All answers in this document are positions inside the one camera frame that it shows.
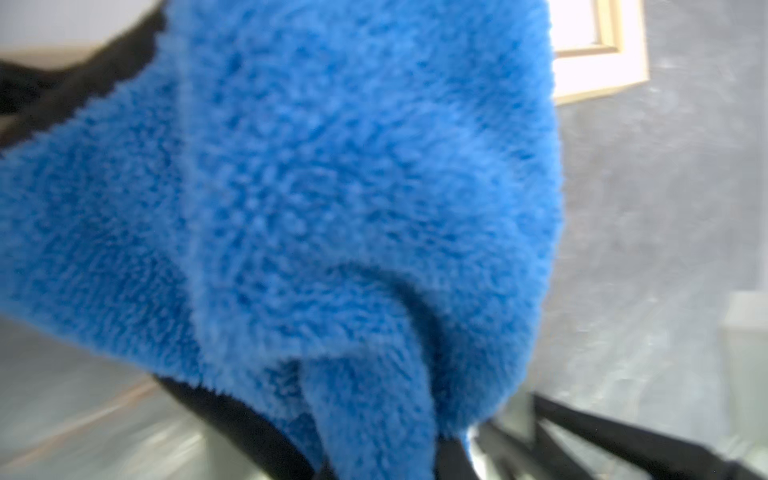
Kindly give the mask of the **blue microfiber cloth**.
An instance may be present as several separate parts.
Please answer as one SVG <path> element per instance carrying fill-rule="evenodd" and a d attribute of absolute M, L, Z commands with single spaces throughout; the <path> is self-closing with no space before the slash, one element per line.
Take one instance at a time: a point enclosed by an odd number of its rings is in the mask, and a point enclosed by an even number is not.
<path fill-rule="evenodd" d="M 1 146 L 1 311 L 430 479 L 522 381 L 562 221 L 544 1 L 166 1 Z"/>

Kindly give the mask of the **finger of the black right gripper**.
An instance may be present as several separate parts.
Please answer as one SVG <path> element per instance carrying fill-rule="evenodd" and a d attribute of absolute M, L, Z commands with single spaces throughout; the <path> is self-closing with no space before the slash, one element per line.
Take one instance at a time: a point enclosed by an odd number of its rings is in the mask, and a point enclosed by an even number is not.
<path fill-rule="evenodd" d="M 541 395 L 533 396 L 537 417 L 546 419 L 609 454 L 646 471 L 654 479 L 760 479 L 736 460 L 704 446 L 577 411 Z"/>
<path fill-rule="evenodd" d="M 500 426 L 480 425 L 477 442 L 497 479 L 586 479 L 594 476 L 571 458 L 540 425 L 528 444 Z"/>

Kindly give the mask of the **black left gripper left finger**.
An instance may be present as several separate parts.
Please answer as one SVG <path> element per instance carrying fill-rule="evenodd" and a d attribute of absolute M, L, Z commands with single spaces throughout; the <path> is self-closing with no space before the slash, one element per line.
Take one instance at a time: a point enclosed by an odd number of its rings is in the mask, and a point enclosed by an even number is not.
<path fill-rule="evenodd" d="M 42 68 L 1 62 L 1 146 L 11 147 L 70 119 L 87 101 L 108 95 L 153 59 L 156 37 L 165 30 L 159 5 L 93 55 L 71 66 Z"/>

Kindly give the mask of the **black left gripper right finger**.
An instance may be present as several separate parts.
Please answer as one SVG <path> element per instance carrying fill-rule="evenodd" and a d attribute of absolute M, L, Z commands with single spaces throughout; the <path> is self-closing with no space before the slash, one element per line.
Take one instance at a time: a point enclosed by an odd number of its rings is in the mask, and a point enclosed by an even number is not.
<path fill-rule="evenodd" d="M 436 480 L 479 480 L 464 444 L 458 439 L 439 438 L 435 459 Z"/>

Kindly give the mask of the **gold frame with plant print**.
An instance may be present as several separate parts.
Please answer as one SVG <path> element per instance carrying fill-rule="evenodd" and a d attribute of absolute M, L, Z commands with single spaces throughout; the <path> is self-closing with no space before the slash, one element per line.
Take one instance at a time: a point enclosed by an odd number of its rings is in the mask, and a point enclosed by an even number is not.
<path fill-rule="evenodd" d="M 614 95 L 650 78 L 641 0 L 551 1 L 554 99 Z"/>

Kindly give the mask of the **green picture frame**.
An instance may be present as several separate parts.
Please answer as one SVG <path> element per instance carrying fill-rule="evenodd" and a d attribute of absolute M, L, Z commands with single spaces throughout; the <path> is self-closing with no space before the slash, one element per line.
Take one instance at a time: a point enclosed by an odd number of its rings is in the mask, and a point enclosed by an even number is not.
<path fill-rule="evenodd" d="M 253 474 L 242 455 L 152 378 L 2 320 L 2 478 Z"/>

